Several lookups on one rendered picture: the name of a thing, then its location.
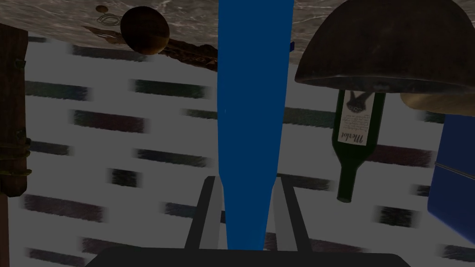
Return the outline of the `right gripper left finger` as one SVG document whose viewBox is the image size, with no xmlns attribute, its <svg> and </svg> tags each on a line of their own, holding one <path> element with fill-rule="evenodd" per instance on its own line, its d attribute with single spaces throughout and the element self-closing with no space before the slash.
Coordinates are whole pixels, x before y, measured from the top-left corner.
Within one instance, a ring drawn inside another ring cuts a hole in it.
<svg viewBox="0 0 475 267">
<path fill-rule="evenodd" d="M 206 177 L 185 249 L 218 249 L 223 203 L 221 179 L 217 176 Z"/>
</svg>

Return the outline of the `dark brown bread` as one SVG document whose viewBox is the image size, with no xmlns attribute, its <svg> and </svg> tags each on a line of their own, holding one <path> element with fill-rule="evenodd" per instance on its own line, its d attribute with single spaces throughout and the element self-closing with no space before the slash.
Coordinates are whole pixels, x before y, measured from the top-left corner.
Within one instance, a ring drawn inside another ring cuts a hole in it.
<svg viewBox="0 0 475 267">
<path fill-rule="evenodd" d="M 90 26 L 84 26 L 88 31 L 96 36 L 105 39 L 113 45 L 125 45 L 121 33 L 102 30 Z M 218 50 L 209 44 L 196 46 L 183 41 L 170 39 L 165 48 L 159 54 L 176 59 L 182 63 L 205 68 L 212 71 L 218 71 Z"/>
</svg>

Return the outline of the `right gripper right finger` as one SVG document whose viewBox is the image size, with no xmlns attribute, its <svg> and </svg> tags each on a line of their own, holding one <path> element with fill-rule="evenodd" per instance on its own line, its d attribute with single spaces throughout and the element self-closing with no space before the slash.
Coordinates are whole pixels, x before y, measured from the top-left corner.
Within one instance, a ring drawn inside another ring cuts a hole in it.
<svg viewBox="0 0 475 267">
<path fill-rule="evenodd" d="M 274 233 L 266 233 L 264 249 L 270 251 L 311 252 L 312 246 L 291 179 L 277 177 L 272 208 Z"/>
</svg>

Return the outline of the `blue bottle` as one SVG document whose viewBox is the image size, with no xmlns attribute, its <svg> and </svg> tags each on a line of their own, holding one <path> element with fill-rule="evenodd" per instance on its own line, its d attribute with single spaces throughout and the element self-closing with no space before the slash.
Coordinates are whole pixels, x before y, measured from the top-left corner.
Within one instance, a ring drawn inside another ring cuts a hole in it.
<svg viewBox="0 0 475 267">
<path fill-rule="evenodd" d="M 294 0 L 219 0 L 218 170 L 229 250 L 262 250 L 276 179 Z"/>
</svg>

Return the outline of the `dark blue box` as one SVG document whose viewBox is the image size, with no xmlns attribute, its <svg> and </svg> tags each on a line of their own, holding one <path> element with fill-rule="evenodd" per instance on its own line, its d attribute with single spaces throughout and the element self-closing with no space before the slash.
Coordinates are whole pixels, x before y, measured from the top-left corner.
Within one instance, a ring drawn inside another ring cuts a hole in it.
<svg viewBox="0 0 475 267">
<path fill-rule="evenodd" d="M 427 209 L 475 244 L 475 117 L 445 116 Z"/>
</svg>

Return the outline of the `tan bowl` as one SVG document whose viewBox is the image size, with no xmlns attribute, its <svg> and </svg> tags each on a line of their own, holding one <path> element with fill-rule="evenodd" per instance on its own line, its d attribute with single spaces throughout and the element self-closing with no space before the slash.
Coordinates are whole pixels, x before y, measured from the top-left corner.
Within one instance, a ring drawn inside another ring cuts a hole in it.
<svg viewBox="0 0 475 267">
<path fill-rule="evenodd" d="M 403 103 L 415 110 L 475 117 L 475 94 L 429 95 L 400 93 Z"/>
</svg>

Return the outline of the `brown wooden post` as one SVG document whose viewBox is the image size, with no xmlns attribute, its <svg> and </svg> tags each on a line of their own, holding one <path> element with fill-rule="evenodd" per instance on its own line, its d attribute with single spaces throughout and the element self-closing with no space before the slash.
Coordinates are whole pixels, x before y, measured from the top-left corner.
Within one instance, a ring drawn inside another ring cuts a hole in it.
<svg viewBox="0 0 475 267">
<path fill-rule="evenodd" d="M 27 189 L 27 31 L 0 24 L 0 267 L 10 267 L 8 199 Z"/>
</svg>

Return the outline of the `dark brown bowl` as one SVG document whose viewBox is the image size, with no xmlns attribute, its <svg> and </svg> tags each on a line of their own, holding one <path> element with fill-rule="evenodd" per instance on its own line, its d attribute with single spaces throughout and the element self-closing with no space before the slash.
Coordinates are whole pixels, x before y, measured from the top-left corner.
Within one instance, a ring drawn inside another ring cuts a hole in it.
<svg viewBox="0 0 475 267">
<path fill-rule="evenodd" d="M 475 27 L 453 0 L 346 0 L 318 27 L 297 83 L 380 93 L 475 93 Z"/>
</svg>

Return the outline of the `dark green wine bottle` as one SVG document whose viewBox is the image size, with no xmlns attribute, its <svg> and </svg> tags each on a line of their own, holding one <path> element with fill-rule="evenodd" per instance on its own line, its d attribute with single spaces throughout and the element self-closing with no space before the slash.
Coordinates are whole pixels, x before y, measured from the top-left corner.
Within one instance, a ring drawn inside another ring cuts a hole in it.
<svg viewBox="0 0 475 267">
<path fill-rule="evenodd" d="M 341 90 L 338 94 L 332 146 L 341 165 L 340 202 L 351 202 L 357 170 L 375 151 L 384 103 L 384 93 Z"/>
</svg>

